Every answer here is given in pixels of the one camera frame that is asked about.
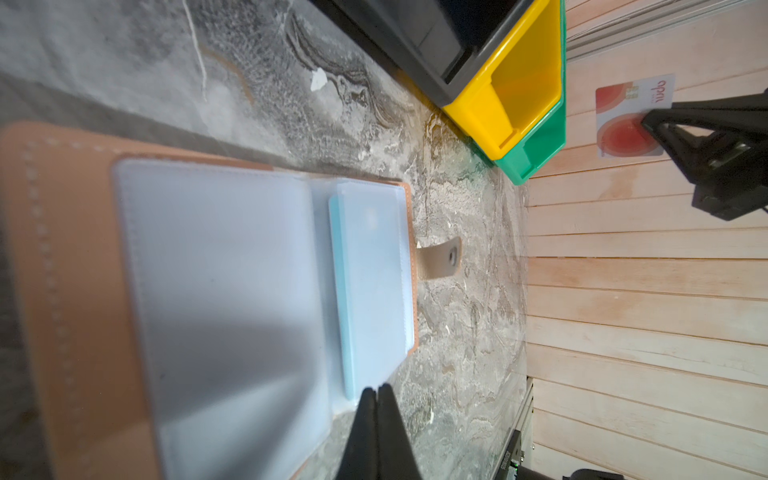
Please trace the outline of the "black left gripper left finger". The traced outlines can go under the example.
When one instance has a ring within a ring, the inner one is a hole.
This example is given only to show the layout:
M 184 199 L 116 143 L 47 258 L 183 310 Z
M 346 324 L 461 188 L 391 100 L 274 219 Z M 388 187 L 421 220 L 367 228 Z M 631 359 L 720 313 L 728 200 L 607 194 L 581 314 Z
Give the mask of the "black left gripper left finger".
M 377 394 L 370 387 L 362 392 L 336 478 L 378 478 Z

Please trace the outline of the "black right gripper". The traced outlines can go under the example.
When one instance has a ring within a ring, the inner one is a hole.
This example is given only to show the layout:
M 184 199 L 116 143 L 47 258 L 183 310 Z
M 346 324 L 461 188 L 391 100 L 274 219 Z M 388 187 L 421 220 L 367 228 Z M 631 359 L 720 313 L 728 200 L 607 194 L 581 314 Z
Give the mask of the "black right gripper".
M 696 185 L 692 206 L 732 221 L 767 211 L 767 93 L 675 102 L 641 126 Z

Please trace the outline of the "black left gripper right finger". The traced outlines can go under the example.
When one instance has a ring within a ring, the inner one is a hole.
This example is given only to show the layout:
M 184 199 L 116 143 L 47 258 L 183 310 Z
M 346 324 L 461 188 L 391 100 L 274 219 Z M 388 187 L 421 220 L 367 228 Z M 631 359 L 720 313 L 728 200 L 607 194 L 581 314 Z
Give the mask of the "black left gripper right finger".
M 376 428 L 378 478 L 421 479 L 394 390 L 383 384 L 377 392 Z

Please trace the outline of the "white red circle card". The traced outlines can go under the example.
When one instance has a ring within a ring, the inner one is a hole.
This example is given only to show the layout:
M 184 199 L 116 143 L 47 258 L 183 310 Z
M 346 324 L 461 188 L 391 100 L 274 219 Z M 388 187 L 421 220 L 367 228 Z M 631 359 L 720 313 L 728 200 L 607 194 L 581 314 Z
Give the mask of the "white red circle card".
M 660 156 L 662 147 L 642 126 L 642 120 L 651 110 L 670 108 L 674 90 L 674 74 L 598 88 L 595 91 L 595 112 L 599 156 Z

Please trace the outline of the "teal credit card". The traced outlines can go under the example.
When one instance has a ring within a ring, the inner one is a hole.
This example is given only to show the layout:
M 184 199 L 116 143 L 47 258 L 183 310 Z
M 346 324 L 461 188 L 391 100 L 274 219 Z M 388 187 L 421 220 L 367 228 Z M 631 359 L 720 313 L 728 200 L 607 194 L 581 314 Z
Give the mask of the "teal credit card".
M 392 375 L 415 346 L 405 189 L 343 181 L 329 201 L 345 396 Z

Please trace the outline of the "tan leather card holder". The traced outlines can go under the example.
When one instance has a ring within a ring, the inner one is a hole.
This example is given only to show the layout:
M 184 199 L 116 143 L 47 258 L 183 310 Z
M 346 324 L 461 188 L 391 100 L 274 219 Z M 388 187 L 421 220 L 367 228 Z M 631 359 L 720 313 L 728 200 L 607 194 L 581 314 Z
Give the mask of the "tan leather card holder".
M 304 470 L 362 395 L 343 386 L 328 206 L 343 181 L 405 189 L 408 358 L 418 285 L 455 275 L 462 241 L 417 246 L 407 184 L 3 128 L 7 255 L 57 478 Z

